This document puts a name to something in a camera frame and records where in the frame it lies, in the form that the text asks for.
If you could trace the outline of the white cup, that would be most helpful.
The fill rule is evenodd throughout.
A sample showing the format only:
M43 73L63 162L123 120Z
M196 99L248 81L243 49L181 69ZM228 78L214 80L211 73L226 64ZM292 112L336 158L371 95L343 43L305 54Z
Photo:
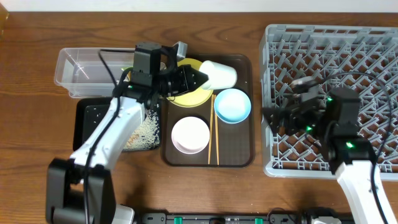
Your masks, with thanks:
M237 71L233 67L210 60L204 61L199 71L208 75L208 81L201 86L204 90L232 88L237 82Z

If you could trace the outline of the yellow plate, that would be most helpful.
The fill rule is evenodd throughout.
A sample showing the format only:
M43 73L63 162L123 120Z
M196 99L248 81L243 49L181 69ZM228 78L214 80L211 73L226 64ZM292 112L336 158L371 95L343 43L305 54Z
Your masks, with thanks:
M185 58L177 63L177 65L191 65L192 68L199 70L202 62L193 58ZM183 108L193 108L200 106L205 103L209 98L211 98L213 90L204 90L198 88L193 92L186 93L181 96L171 96L167 99L174 105Z

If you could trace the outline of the white bowl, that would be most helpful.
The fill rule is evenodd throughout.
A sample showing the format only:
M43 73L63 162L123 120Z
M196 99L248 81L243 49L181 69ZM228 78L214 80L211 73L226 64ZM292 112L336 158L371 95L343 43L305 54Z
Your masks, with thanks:
M171 140L181 153L197 154L207 147L210 141L210 129L204 120L187 116L175 123Z

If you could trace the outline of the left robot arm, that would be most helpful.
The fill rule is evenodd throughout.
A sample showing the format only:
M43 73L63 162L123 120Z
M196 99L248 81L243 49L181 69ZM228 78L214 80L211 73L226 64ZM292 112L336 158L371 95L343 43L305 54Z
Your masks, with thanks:
M198 89L208 75L190 65L178 65L187 44L173 46L140 42L130 53L133 65L119 79L113 77L112 100L91 136L69 159L54 159L47 169L47 223L133 223L134 210L116 203L111 171L146 110L159 98Z

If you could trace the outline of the light blue bowl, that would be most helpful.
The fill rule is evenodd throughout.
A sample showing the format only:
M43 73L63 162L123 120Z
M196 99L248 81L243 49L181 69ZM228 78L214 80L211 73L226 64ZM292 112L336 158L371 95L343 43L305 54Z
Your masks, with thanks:
M229 88L217 94L214 102L217 117L227 124L244 121L251 113L251 100L242 90Z

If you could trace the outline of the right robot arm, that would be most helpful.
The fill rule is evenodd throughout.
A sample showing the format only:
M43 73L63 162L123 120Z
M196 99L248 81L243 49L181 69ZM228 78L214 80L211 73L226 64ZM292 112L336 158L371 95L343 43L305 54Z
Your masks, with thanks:
M397 223L382 186L379 156L370 141L359 135L359 94L335 87L321 107L321 84L310 77L295 80L293 103L263 108L264 120L274 134L305 132L319 140L319 152L342 188L356 223Z

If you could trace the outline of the green snack wrapper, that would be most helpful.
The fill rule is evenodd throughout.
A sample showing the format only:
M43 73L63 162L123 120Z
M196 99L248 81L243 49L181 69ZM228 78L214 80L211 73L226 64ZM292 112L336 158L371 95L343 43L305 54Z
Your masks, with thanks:
M123 72L120 80L124 82L129 82L131 80L132 67L122 68L122 71Z

